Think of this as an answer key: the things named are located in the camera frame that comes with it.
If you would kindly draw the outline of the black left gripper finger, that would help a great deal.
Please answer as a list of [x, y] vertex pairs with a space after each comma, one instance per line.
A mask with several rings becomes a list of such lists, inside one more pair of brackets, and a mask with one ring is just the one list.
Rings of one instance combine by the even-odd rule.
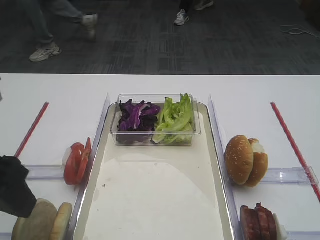
[[29, 170], [14, 156], [0, 158], [0, 211], [28, 218], [37, 199], [26, 183]]

